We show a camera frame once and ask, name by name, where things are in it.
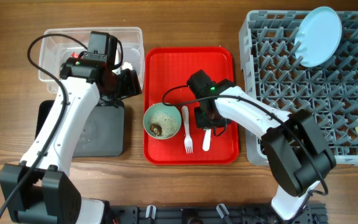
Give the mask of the white tissue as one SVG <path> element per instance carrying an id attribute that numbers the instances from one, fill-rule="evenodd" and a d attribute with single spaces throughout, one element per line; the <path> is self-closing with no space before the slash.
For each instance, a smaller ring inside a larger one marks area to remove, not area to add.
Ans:
<path id="1" fill-rule="evenodd" d="M 132 66 L 132 64 L 131 63 L 129 63 L 129 62 L 124 62 L 123 64 L 122 64 L 122 70 L 125 70 L 125 69 L 129 69 L 129 70 L 132 70 L 133 69 L 133 66 Z"/>

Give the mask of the white plastic spoon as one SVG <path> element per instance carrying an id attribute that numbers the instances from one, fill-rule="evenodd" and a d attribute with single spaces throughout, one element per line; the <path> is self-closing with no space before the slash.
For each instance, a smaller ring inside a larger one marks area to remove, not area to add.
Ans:
<path id="1" fill-rule="evenodd" d="M 204 132 L 204 139 L 202 149 L 206 152 L 209 151 L 211 145 L 211 129 L 206 129 Z"/>

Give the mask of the white plastic fork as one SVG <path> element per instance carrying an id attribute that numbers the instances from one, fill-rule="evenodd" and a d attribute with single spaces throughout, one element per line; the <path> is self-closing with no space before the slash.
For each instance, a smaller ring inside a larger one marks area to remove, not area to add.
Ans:
<path id="1" fill-rule="evenodd" d="M 181 113 L 183 117 L 184 129 L 185 129 L 185 139 L 184 139 L 185 151 L 187 154 L 191 154 L 193 152 L 193 141 L 190 136 L 190 115 L 189 115 L 188 107 L 182 106 Z"/>

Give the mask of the red snack wrapper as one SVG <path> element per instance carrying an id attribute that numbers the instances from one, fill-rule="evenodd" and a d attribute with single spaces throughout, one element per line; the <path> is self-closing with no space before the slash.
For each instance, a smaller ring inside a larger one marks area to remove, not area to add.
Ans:
<path id="1" fill-rule="evenodd" d="M 78 58 L 78 57 L 79 57 L 79 54 L 76 53 L 76 52 L 73 52 L 73 53 L 71 54 L 71 57 L 73 57 L 73 58 Z"/>

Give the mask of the light blue plate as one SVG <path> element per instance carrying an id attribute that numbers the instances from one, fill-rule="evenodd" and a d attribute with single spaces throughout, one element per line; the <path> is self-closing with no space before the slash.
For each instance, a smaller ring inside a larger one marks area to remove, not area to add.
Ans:
<path id="1" fill-rule="evenodd" d="M 316 67 L 330 59 L 341 41 L 342 23 L 330 7 L 312 10 L 298 28 L 295 57 L 301 57 L 300 64 L 304 67 Z"/>

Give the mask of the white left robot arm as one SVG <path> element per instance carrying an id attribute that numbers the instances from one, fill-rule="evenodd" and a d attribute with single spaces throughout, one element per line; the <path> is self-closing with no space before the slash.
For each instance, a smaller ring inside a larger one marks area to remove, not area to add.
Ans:
<path id="1" fill-rule="evenodd" d="M 39 135 L 17 165 L 5 164 L 0 184 L 15 223 L 107 223 L 109 202 L 83 198 L 69 179 L 83 127 L 99 99 L 121 100 L 140 93 L 129 62 L 69 58 L 56 79 L 59 90 Z"/>

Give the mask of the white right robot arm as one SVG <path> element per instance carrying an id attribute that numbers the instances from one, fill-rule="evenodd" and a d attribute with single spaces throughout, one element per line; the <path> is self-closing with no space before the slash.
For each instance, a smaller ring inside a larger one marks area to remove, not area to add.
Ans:
<path id="1" fill-rule="evenodd" d="M 233 121 L 257 136 L 262 143 L 278 190 L 271 207 L 283 221 L 292 221 L 305 207 L 317 185 L 328 194 L 324 178 L 335 168 L 336 159 L 313 115 L 272 108 L 224 79 L 188 80 L 187 85 L 199 102 L 198 127 L 221 127 Z"/>

